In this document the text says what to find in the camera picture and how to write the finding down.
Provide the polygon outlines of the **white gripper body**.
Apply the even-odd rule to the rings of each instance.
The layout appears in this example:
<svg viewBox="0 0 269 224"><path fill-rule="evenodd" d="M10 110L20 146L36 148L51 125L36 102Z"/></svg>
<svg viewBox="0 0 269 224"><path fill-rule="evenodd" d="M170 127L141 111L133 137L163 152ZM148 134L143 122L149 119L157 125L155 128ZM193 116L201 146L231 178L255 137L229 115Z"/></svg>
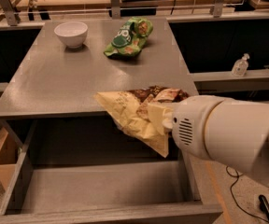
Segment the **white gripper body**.
<svg viewBox="0 0 269 224"><path fill-rule="evenodd" d="M172 133L177 147L202 160L210 160L205 146L205 125L210 114L226 98L200 95L191 96L173 106L163 116L163 127Z"/></svg>

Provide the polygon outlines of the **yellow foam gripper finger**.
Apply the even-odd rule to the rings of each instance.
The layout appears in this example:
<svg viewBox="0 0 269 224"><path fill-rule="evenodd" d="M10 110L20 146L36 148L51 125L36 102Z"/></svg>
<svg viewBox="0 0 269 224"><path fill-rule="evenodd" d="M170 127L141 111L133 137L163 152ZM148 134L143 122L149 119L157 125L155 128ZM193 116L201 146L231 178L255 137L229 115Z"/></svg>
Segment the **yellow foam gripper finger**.
<svg viewBox="0 0 269 224"><path fill-rule="evenodd" d="M166 135L172 130L172 113L170 106L157 103L149 103L148 111L148 131L157 135Z"/></svg>

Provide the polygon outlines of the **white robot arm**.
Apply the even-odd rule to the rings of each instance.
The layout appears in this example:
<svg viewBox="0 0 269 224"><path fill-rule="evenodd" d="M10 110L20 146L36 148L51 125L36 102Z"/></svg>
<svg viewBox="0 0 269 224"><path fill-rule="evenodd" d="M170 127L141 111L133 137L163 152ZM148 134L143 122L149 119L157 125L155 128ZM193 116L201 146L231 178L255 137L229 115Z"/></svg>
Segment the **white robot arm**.
<svg viewBox="0 0 269 224"><path fill-rule="evenodd" d="M269 104L200 95L152 102L148 115L182 152L230 166L269 188Z"/></svg>

